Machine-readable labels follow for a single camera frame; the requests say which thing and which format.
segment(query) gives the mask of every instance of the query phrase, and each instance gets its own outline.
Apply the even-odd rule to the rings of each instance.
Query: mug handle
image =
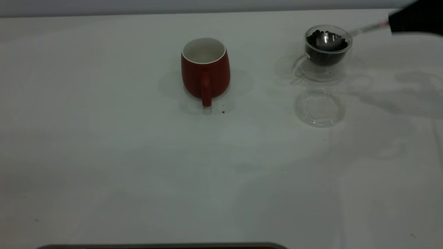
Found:
[[[300,69],[300,65],[307,59],[309,59],[309,55],[304,54],[295,60],[294,64],[292,65],[292,72],[295,76],[303,76],[303,71]]]
[[[212,104],[211,83],[209,80],[209,72],[203,72],[200,78],[200,88],[202,91],[202,104],[209,107]]]

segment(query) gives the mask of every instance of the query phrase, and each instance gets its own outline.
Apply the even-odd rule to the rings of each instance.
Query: mug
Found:
[[[225,45],[213,38],[188,42],[182,50],[182,79],[186,89],[202,98],[205,107],[229,85],[231,72]]]

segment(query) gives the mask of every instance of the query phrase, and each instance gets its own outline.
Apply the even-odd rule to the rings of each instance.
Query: mug rim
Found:
[[[309,31],[314,29],[314,28],[318,28],[318,27],[333,27],[333,28],[336,28],[336,29],[339,29],[339,30],[343,31],[345,34],[347,34],[349,36],[349,41],[350,42],[349,42],[348,46],[343,48],[342,50],[338,50],[338,51],[327,51],[327,50],[318,49],[318,48],[314,47],[313,45],[309,44],[309,42],[307,42],[307,37],[308,37]],[[351,49],[352,42],[353,42],[352,36],[348,32],[346,32],[346,30],[344,30],[344,29],[342,29],[340,27],[337,27],[337,26],[327,25],[327,24],[316,25],[316,26],[313,26],[313,27],[309,28],[306,31],[306,33],[305,33],[304,41],[305,41],[305,44],[308,45],[308,47],[310,47],[311,49],[313,49],[313,50],[315,50],[317,52],[320,52],[320,53],[324,53],[324,54],[341,54],[341,53],[345,53],[349,49]]]
[[[191,61],[190,59],[186,58],[186,56],[185,56],[185,54],[184,54],[184,52],[183,52],[183,50],[185,49],[185,47],[186,47],[189,43],[191,43],[191,42],[194,42],[194,41],[196,41],[196,40],[203,40],[203,39],[209,39],[209,40],[213,40],[213,41],[219,42],[219,43],[223,46],[223,49],[224,49],[223,54],[222,54],[219,58],[217,58],[216,60],[213,60],[213,61],[211,61],[211,62],[205,62],[205,63],[193,62],[193,61]],[[201,38],[193,39],[193,40],[189,41],[188,43],[186,43],[185,46],[184,46],[183,49],[182,49],[182,56],[183,56],[183,58],[185,58],[187,61],[189,61],[189,62],[191,62],[191,63],[193,63],[193,64],[199,64],[199,65],[207,65],[207,64],[211,64],[211,63],[217,62],[217,61],[221,60],[221,59],[225,56],[225,54],[226,54],[226,46],[225,46],[221,41],[219,41],[219,40],[217,40],[217,39],[214,39],[214,38],[210,38],[210,37],[201,37]]]

